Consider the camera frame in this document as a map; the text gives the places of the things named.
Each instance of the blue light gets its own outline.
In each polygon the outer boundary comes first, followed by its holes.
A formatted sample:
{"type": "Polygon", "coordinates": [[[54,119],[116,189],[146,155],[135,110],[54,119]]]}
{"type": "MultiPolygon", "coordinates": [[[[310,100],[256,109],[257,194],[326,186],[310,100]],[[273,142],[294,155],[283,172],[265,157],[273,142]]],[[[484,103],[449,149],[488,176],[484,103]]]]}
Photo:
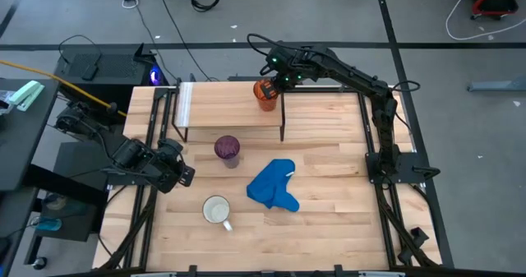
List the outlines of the blue light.
{"type": "Polygon", "coordinates": [[[150,70],[150,83],[152,85],[161,85],[162,72],[159,66],[154,65],[150,70]]]}

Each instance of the white mug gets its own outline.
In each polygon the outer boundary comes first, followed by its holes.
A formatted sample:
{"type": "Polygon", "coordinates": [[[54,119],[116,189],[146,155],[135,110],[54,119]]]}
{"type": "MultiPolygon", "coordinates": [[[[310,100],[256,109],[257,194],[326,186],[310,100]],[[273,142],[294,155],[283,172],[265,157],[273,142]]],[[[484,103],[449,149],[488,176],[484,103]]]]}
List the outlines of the white mug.
{"type": "Polygon", "coordinates": [[[212,196],[203,204],[203,216],[209,223],[223,223],[225,229],[232,231],[228,215],[230,215],[230,204],[222,196],[212,196]]]}

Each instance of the mug handle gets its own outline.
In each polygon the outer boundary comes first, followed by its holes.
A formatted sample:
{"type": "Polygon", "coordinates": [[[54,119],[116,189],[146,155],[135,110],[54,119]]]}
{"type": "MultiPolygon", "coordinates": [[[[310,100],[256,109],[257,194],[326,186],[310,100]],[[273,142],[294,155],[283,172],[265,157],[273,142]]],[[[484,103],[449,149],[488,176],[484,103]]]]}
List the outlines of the mug handle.
{"type": "Polygon", "coordinates": [[[230,222],[228,220],[225,220],[223,222],[223,226],[225,229],[227,229],[227,231],[231,232],[233,229],[232,229],[232,225],[230,224],[230,222]]]}

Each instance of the yellow cable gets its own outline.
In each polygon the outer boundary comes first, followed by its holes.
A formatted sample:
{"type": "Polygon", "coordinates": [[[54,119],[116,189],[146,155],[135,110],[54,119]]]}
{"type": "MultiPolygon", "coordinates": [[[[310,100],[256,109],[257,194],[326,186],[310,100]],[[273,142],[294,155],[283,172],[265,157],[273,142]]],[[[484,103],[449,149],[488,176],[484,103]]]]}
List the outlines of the yellow cable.
{"type": "MultiPolygon", "coordinates": [[[[38,70],[36,68],[24,67],[24,66],[22,66],[20,64],[7,62],[5,60],[0,60],[0,64],[4,64],[4,65],[7,65],[9,67],[15,67],[15,68],[19,68],[19,69],[24,70],[24,71],[35,72],[35,73],[38,73],[40,75],[48,76],[48,77],[50,77],[50,78],[52,78],[52,79],[54,79],[56,81],[59,81],[61,84],[72,88],[73,90],[75,90],[78,93],[84,95],[85,97],[95,101],[96,103],[103,105],[106,108],[111,107],[111,105],[109,105],[108,103],[104,102],[103,100],[96,98],[95,96],[93,96],[93,95],[89,94],[88,92],[84,91],[83,89],[79,88],[77,85],[73,85],[72,83],[63,80],[63,79],[59,78],[58,76],[55,76],[54,74],[50,74],[48,72],[40,71],[40,70],[38,70]]],[[[121,111],[117,111],[117,113],[120,114],[123,117],[127,116],[126,113],[121,112],[121,111]]]]}

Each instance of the wooden table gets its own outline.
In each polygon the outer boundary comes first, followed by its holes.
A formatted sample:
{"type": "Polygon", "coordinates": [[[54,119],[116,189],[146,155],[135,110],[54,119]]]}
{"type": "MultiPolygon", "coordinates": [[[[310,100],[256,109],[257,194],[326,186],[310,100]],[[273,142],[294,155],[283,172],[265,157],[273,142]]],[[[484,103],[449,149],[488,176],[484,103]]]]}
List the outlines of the wooden table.
{"type": "MultiPolygon", "coordinates": [[[[128,137],[145,139],[151,97],[149,89],[134,90],[124,129],[128,137]]],[[[284,142],[279,142],[278,132],[270,127],[212,127],[190,132],[183,154],[196,176],[188,188],[159,194],[148,270],[188,271],[189,265],[197,265],[199,271],[333,270],[335,264],[343,265],[344,270],[388,268],[374,187],[367,181],[367,145],[357,95],[287,94],[285,112],[284,142]],[[227,169],[214,153],[214,142],[227,134],[241,143],[241,162],[235,169],[227,169]],[[296,164],[288,191],[300,203],[297,213],[268,210],[246,194],[247,184],[272,159],[279,158],[296,164]],[[233,232],[203,218],[202,204],[212,195],[229,200],[233,232]]],[[[401,105],[398,113],[404,118],[401,105]]],[[[377,143],[376,130],[373,132],[377,143]]],[[[395,120],[394,132],[400,149],[411,151],[408,129],[399,120],[395,120]]],[[[168,137],[178,139],[178,134],[170,128],[168,137]]],[[[422,249],[440,263],[427,203],[410,186],[397,188],[406,228],[418,226],[429,236],[422,249]]],[[[110,250],[129,228],[134,194],[129,187],[106,210],[101,236],[110,250]]],[[[398,237],[391,231],[398,253],[398,237]]],[[[107,258],[98,247],[94,266],[107,258]]]]}
{"type": "MultiPolygon", "coordinates": [[[[281,102],[270,112],[264,112],[254,97],[254,82],[181,83],[178,96],[176,126],[210,127],[279,127],[284,138],[284,115],[281,102]]],[[[136,88],[151,90],[148,87],[136,88]]]]}

